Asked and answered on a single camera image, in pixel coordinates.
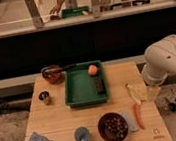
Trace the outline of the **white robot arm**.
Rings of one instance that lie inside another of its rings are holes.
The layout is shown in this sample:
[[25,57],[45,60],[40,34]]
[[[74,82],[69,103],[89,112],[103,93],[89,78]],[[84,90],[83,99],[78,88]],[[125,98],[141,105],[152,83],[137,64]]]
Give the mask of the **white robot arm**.
[[144,54],[142,78],[148,85],[162,85],[168,73],[176,75],[176,34],[149,45]]

